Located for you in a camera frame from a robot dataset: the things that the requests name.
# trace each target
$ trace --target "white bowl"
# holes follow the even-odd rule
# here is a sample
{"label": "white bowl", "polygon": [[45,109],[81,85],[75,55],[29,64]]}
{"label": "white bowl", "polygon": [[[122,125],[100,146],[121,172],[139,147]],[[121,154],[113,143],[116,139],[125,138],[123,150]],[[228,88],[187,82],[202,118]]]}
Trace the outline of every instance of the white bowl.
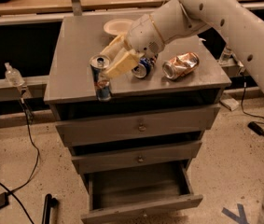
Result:
{"label": "white bowl", "polygon": [[133,20],[129,19],[115,19],[108,21],[104,25],[104,31],[110,35],[117,36],[119,34],[127,33],[132,25]]}

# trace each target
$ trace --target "gray countertop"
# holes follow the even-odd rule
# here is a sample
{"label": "gray countertop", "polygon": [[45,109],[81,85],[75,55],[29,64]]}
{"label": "gray countertop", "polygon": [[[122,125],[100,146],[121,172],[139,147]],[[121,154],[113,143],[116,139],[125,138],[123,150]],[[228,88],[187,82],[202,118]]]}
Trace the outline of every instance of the gray countertop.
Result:
{"label": "gray countertop", "polygon": [[[49,73],[44,100],[47,104],[95,100],[90,58],[100,53],[112,37],[104,32],[104,24],[117,18],[136,20],[141,13],[66,17],[60,31]],[[195,52],[199,67],[176,81],[167,79],[161,69],[174,56]],[[114,97],[163,92],[192,91],[227,87],[230,80],[215,58],[197,36],[176,39],[159,54],[155,68],[145,79],[128,72],[111,81]]]}

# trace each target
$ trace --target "can top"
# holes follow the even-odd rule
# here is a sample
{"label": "can top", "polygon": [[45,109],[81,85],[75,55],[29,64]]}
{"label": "can top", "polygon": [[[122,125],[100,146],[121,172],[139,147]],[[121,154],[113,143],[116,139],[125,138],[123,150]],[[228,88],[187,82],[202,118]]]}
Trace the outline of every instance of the can top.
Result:
{"label": "can top", "polygon": [[105,69],[110,64],[110,59],[105,55],[96,55],[90,59],[90,64],[98,69]]}

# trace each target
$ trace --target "speckled floor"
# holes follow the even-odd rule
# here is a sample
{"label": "speckled floor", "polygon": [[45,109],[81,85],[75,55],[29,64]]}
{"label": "speckled floor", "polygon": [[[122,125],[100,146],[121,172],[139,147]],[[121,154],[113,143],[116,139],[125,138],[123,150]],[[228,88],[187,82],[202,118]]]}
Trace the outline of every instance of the speckled floor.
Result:
{"label": "speckled floor", "polygon": [[[247,112],[264,116],[264,98],[246,100],[244,107]],[[250,224],[257,223],[264,193],[264,137],[247,128],[251,120],[255,119],[240,108],[231,112],[222,107],[212,130],[205,133],[201,150],[188,169],[195,193],[204,197],[197,208],[120,224],[238,223],[222,213],[226,208],[238,216],[237,204],[243,205]],[[41,161],[33,180],[16,195],[35,224],[42,221],[48,193],[59,201],[52,209],[50,223],[82,223],[79,217],[88,211],[88,194],[49,111],[35,112],[31,134]],[[34,167],[35,155],[23,114],[0,117],[0,182],[9,189],[23,184]],[[0,210],[0,224],[30,223],[19,204],[12,197],[9,201],[10,205]]]}

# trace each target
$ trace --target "drawer knob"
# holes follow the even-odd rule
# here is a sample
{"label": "drawer knob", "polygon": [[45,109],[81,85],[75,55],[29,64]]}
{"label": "drawer knob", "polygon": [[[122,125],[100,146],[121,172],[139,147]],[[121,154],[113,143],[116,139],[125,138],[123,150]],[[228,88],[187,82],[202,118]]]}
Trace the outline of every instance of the drawer knob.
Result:
{"label": "drawer knob", "polygon": [[138,162],[139,163],[142,163],[144,161],[144,158],[140,155],[140,156],[138,156]]}
{"label": "drawer knob", "polygon": [[143,123],[140,123],[138,129],[139,129],[140,132],[144,132],[146,130],[146,126]]}

